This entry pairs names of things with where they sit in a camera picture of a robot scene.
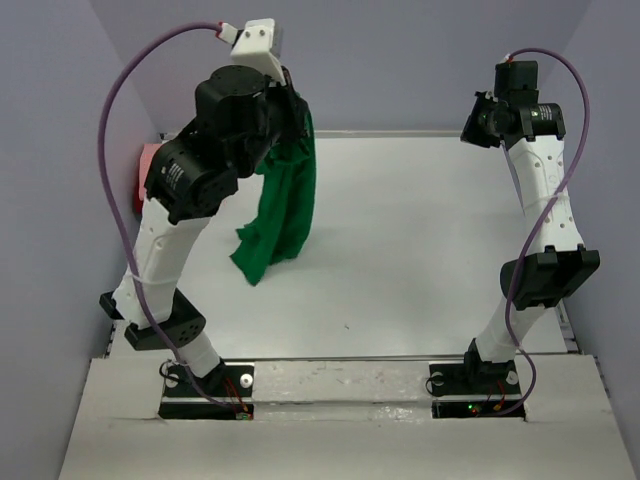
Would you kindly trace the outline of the green t-shirt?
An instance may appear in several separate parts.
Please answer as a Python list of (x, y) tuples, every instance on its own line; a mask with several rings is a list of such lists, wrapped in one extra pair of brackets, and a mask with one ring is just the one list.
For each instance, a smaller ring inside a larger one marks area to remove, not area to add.
[(304, 129), (302, 138), (277, 143), (261, 162), (256, 217), (236, 230), (239, 245), (230, 259), (251, 286), (269, 267), (297, 258), (311, 232), (317, 163), (310, 111), (304, 112)]

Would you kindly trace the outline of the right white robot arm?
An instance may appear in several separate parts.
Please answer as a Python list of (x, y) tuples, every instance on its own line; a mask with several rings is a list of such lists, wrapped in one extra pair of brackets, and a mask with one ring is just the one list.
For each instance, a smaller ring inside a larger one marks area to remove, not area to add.
[(497, 64), (493, 89), (477, 93), (461, 134), (465, 143), (504, 149), (528, 230), (519, 257), (501, 268), (499, 306), (472, 340), (460, 368), (462, 384), (473, 392), (504, 379), (536, 321), (600, 265), (598, 252), (586, 247), (572, 212), (562, 110), (540, 102), (537, 80), (534, 61)]

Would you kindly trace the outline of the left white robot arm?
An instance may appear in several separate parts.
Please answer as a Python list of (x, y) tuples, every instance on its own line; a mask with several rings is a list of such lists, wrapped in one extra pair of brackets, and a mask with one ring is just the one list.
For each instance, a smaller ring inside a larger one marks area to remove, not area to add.
[(200, 234), (240, 181), (256, 174), (263, 179), (257, 215), (239, 228), (231, 256), (251, 285), (295, 258), (309, 236), (315, 139), (289, 71), (224, 66), (196, 87), (194, 118), (154, 153), (140, 227), (124, 243), (126, 271), (100, 299), (110, 317), (126, 321), (135, 350), (170, 350), (189, 386), (206, 397), (219, 388), (225, 363), (178, 283)]

